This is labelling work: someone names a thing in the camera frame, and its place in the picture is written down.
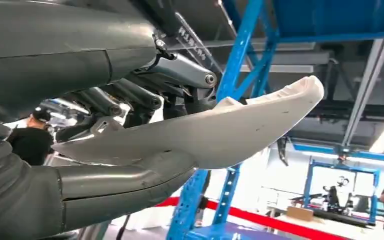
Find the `blue steel beam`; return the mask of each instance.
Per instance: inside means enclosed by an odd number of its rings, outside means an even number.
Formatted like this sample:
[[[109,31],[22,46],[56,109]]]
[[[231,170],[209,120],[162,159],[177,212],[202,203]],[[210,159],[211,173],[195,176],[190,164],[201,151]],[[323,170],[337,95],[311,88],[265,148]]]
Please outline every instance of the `blue steel beam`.
[[[235,189],[240,176],[241,164],[235,165],[232,169],[227,170],[226,179],[224,180],[223,190],[221,191],[220,200],[215,210],[212,224],[223,224],[227,221],[229,208],[235,195]]]
[[[246,6],[245,14],[237,31],[235,43],[227,61],[226,70],[218,86],[216,95],[218,100],[232,96],[236,90],[241,66],[247,54],[262,6],[263,0],[250,0]]]
[[[254,32],[257,20],[260,14],[267,18],[266,13],[267,12],[265,9],[264,1],[250,0],[248,2],[244,18],[240,25],[235,44],[233,46],[232,53],[230,54],[227,62],[227,68],[222,78],[222,83],[223,80],[229,81],[230,75],[235,77],[239,76],[239,71],[237,71],[236,69],[240,69],[240,65],[242,65],[243,59],[236,60],[236,54],[242,57],[245,55],[248,50],[249,39],[251,38]],[[267,31],[270,32],[269,35],[274,36],[274,34],[271,34],[274,33],[274,31],[271,29],[270,25],[267,26]],[[259,60],[254,69],[248,74],[248,76],[245,78],[239,88],[236,89],[234,92],[230,92],[230,96],[232,98],[238,100],[248,89],[252,82],[254,82],[254,86],[250,97],[256,98],[264,94],[267,86],[267,80],[269,77],[270,64],[272,62],[275,49],[276,39],[268,37],[267,43],[265,45],[265,51],[261,60]],[[227,170],[223,190],[221,192],[219,203],[217,205],[217,209],[215,211],[214,219],[212,222],[213,225],[223,224],[227,221],[229,209],[232,204],[235,189],[240,177],[240,168],[241,165],[238,164],[234,166],[233,169]]]
[[[250,45],[251,37],[254,32],[258,16],[262,9],[263,0],[250,0],[245,11],[243,20],[239,27],[235,43],[233,45],[229,60],[227,62],[226,70],[221,78],[220,85],[217,90],[216,99],[219,102],[225,97],[233,97],[236,100],[242,95],[234,95],[236,90],[237,80],[241,71],[242,62],[247,54],[248,47]],[[266,56],[264,61],[271,61]],[[268,68],[268,65],[261,66],[260,71],[264,68]],[[254,71],[253,79],[250,79],[250,84],[259,75],[259,72]],[[230,205],[232,203],[236,183],[239,179],[240,164],[232,168],[229,168],[228,176],[223,187],[223,194],[220,200],[224,202],[224,205],[219,204],[216,211],[216,216],[221,216],[220,220],[227,218]],[[195,223],[196,210],[201,199],[201,193],[204,186],[205,178],[208,172],[206,170],[198,170],[191,179],[184,185],[180,195],[179,203],[177,204],[173,219],[171,220],[170,229],[167,233],[167,239],[177,240],[183,239],[187,232],[189,232]]]
[[[167,240],[180,240],[194,227],[201,192],[207,177],[207,170],[197,170],[183,185],[179,202],[174,209]]]
[[[304,144],[293,144],[293,148],[297,151],[302,152],[315,152],[322,154],[337,154],[332,147],[325,146],[312,146],[312,145],[304,145]],[[360,151],[356,153],[352,153],[349,155],[350,157],[362,158],[362,159],[373,159],[384,161],[384,153],[373,153],[368,151]]]
[[[222,0],[222,4],[224,6],[224,9],[226,9],[227,14],[229,15],[229,17],[232,21],[233,27],[235,28],[236,31],[239,31],[239,28],[240,28],[241,23],[242,23],[242,19],[241,19],[239,12],[238,12],[237,7],[236,7],[235,1],[234,0]],[[263,4],[261,7],[262,7],[261,13],[264,13],[266,11],[266,6]],[[260,14],[260,16],[262,18],[261,20],[262,20],[262,24],[264,26],[264,31],[266,32],[266,35],[270,36],[271,38],[274,37],[274,32],[270,26],[269,18],[267,16],[267,14]],[[255,56],[255,51],[254,51],[252,44],[250,44],[248,46],[247,53],[248,53],[248,57],[251,60],[252,64],[254,66],[256,66],[259,62],[259,59]],[[266,75],[266,73],[264,73],[264,72],[262,72],[261,75],[259,75],[259,77],[257,79],[257,81],[259,83],[257,82],[255,84],[255,86],[253,87],[253,91],[258,91],[261,88],[261,85],[265,85],[265,88],[264,88],[265,92],[266,93],[271,92],[269,84],[264,83],[264,82],[267,82],[267,78],[265,78],[265,75]]]
[[[313,166],[313,168],[314,167],[322,167],[322,168],[327,168],[327,169],[340,169],[340,170],[350,171],[353,173],[375,174],[376,172],[378,172],[378,170],[371,169],[371,168],[347,166],[347,165],[332,165],[329,163],[318,162],[318,161],[314,161],[312,163],[312,166]]]
[[[287,36],[279,38],[279,43],[307,43],[307,42],[344,42],[344,41],[359,41],[384,39],[384,32],[375,33],[345,33],[319,36]]]
[[[311,190],[311,182],[313,179],[314,161],[312,160],[312,157],[309,157],[309,158],[310,158],[310,162],[308,164],[307,178],[305,179],[305,185],[304,185],[304,208],[307,208],[310,203],[310,190]]]
[[[377,170],[375,173],[373,173],[374,189],[378,188],[380,178],[381,178],[380,170]],[[371,196],[371,205],[370,205],[370,216],[369,216],[370,223],[376,223],[377,210],[378,210],[378,196],[376,195],[376,193],[373,193],[373,196]]]

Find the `workshop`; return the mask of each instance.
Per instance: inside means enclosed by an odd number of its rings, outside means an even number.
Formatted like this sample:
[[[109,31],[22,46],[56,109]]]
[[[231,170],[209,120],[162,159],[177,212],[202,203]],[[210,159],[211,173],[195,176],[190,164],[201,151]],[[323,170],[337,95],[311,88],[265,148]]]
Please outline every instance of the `workshop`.
[[[384,0],[0,0],[0,240],[384,240]]]

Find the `cardboard box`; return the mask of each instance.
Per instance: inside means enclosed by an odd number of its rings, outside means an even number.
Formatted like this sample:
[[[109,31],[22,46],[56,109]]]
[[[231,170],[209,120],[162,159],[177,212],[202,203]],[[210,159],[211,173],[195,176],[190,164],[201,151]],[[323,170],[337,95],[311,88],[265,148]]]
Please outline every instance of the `cardboard box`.
[[[306,208],[288,206],[286,216],[310,222],[313,220],[314,213],[312,210]]]

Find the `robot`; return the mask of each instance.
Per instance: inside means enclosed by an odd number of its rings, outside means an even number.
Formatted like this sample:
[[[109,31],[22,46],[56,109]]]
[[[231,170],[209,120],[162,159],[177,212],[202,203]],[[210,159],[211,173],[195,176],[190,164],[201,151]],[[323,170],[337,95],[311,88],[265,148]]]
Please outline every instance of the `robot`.
[[[90,9],[87,2],[0,0],[2,240],[40,239],[152,207],[197,168],[233,166],[267,147],[323,97],[312,76],[247,105],[225,98],[214,107],[215,75],[165,52],[154,27],[127,1],[115,2],[117,13],[102,2]],[[164,77],[141,77],[151,73]],[[165,95],[158,94],[162,89]],[[161,104],[158,95],[170,98],[170,119],[146,124]],[[179,96],[185,104],[178,104]],[[111,164],[29,166],[12,154],[4,141],[10,129],[2,123],[59,97],[81,103],[91,115],[60,131],[54,149]],[[127,128],[111,120],[121,100],[138,113]],[[271,118],[262,114],[268,111]],[[239,117],[247,124],[232,127]],[[87,132],[96,136],[78,140]]]
[[[341,189],[343,186],[346,186],[349,182],[350,180],[348,178],[340,176],[337,181],[337,186],[331,186],[330,188],[327,188],[326,186],[323,187],[323,190],[327,192],[325,195],[323,195],[323,210],[334,214],[346,216],[351,215],[351,211],[354,208],[354,203],[351,200],[352,194],[350,192],[347,194],[347,200],[344,206],[340,205],[340,200],[338,196],[338,189]]]

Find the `blue shelving rack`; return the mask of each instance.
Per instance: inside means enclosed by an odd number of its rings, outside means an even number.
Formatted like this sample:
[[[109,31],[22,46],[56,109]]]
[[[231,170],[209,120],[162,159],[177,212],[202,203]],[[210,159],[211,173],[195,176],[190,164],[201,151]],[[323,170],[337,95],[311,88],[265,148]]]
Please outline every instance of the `blue shelving rack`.
[[[242,18],[235,0],[222,0],[222,3],[236,28],[237,37],[218,87],[218,101],[227,96],[238,100],[252,84],[251,97],[264,94],[268,89],[270,64],[278,43],[384,38],[384,0],[248,0]],[[273,8],[275,24],[270,22],[272,11],[268,10],[269,7]],[[261,59],[256,58],[250,47],[259,20],[266,34]],[[237,86],[241,65],[247,54],[254,69]],[[205,170],[198,170],[184,185],[167,239],[188,238],[206,176]],[[223,225],[226,222],[239,176],[240,165],[228,169],[213,224]]]

